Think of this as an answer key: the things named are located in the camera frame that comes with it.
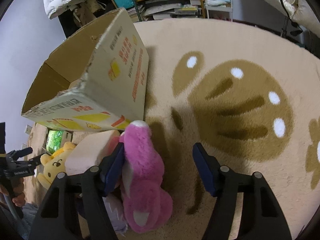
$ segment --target green tissue package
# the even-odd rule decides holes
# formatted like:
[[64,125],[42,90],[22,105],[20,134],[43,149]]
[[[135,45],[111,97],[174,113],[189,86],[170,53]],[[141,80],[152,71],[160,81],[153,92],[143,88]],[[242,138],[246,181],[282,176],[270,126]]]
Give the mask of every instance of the green tissue package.
[[71,133],[66,131],[53,131],[50,130],[47,139],[46,150],[53,154],[59,150],[65,142],[71,142]]

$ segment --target plush toy's ear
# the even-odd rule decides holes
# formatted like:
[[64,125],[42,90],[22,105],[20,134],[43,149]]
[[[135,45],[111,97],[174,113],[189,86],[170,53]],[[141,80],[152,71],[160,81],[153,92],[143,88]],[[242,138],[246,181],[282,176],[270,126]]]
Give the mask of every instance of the plush toy's ear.
[[66,142],[63,146],[63,150],[73,150],[76,146],[72,142]]
[[40,157],[40,162],[41,162],[42,165],[46,165],[47,162],[49,162],[51,160],[52,160],[51,157],[49,155],[47,155],[47,154],[43,154]]
[[48,190],[49,187],[51,186],[51,183],[45,178],[45,176],[42,173],[38,174],[37,179],[45,189]]

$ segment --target pink plush toy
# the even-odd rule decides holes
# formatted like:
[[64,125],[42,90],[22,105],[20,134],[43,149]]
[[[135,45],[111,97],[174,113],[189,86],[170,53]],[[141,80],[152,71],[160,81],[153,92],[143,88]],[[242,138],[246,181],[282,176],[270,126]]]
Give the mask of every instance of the pink plush toy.
[[164,225],[172,213],[172,198],[161,187],[164,164],[144,121],[130,123],[120,137],[125,163],[121,194],[124,215],[133,231],[144,233]]

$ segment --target metal screw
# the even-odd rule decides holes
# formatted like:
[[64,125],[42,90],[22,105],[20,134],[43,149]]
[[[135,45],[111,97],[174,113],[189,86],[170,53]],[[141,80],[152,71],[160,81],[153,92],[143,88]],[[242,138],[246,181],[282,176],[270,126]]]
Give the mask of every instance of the metal screw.
[[58,179],[62,179],[66,174],[64,172],[59,172],[57,175]]
[[220,167],[220,170],[221,170],[222,172],[228,172],[228,171],[230,171],[230,169],[229,169],[228,166],[221,166],[221,167]]
[[90,168],[90,171],[91,172],[97,172],[99,170],[99,167],[98,166],[92,166],[91,168]]
[[261,174],[260,172],[258,172],[258,171],[256,171],[256,172],[254,173],[254,176],[255,176],[257,179],[261,179],[261,178],[262,178],[262,174]]

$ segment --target human hand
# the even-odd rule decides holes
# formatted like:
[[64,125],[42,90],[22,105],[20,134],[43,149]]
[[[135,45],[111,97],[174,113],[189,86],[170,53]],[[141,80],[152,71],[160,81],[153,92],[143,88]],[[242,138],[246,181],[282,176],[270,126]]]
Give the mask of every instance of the human hand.
[[[16,195],[16,197],[12,199],[12,202],[18,207],[23,207],[26,204],[25,194],[23,193],[23,189],[24,189],[23,178],[17,179],[12,184],[13,184],[12,185],[13,191]],[[1,184],[0,184],[0,193],[9,196],[9,192]]]

